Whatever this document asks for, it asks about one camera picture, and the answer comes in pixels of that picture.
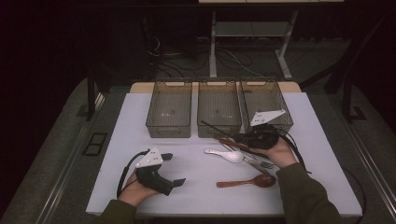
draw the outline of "person's right hand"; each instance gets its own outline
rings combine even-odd
[[[250,151],[267,156],[276,166],[284,168],[297,162],[289,144],[281,137],[270,149],[251,148]]]

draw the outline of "white spoon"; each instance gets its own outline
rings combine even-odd
[[[240,162],[244,159],[244,154],[242,154],[240,151],[221,152],[208,148],[204,150],[204,153],[219,155],[230,162]]]

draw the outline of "brown spoon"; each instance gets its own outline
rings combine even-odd
[[[218,188],[228,188],[244,184],[253,184],[260,188],[268,188],[273,186],[275,182],[276,179],[272,175],[257,175],[251,180],[218,182],[216,186]]]

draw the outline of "white table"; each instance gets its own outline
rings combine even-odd
[[[284,93],[294,125],[295,139],[312,177],[328,191],[329,199],[341,216],[361,216],[361,206],[335,158],[305,93]],[[152,139],[145,126],[150,93],[127,94],[111,137],[87,212],[101,214],[111,199],[124,166],[138,152],[158,146],[162,153],[173,153],[159,173],[169,180],[186,177],[169,196],[156,195],[143,202],[138,217],[273,217],[283,216],[279,186],[261,189],[253,185],[218,189],[216,182],[245,180],[258,175],[246,163],[230,163],[216,155],[204,154],[207,147],[226,149],[213,139],[197,136],[197,93],[192,95],[191,138]],[[277,168],[270,170],[276,176]]]

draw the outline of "dark green sleeve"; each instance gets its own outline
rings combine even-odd
[[[131,224],[134,223],[136,208],[128,203],[111,200],[105,211],[92,224]]]
[[[342,223],[326,189],[312,179],[300,163],[280,169],[276,174],[288,224]]]

